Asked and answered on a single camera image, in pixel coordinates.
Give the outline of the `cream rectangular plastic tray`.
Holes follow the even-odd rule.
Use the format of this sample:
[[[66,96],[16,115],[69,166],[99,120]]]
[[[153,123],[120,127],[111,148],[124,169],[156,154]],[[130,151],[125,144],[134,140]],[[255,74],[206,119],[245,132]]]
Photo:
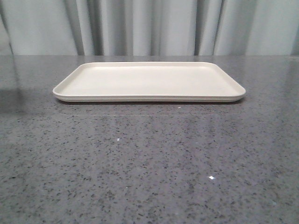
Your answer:
[[[235,102],[245,93],[207,62],[85,63],[53,89],[64,102]]]

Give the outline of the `grey pleated curtain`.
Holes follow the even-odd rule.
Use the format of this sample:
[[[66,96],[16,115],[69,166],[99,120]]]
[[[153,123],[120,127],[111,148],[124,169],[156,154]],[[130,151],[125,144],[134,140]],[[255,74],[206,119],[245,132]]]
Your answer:
[[[296,0],[3,0],[2,55],[297,55]]]

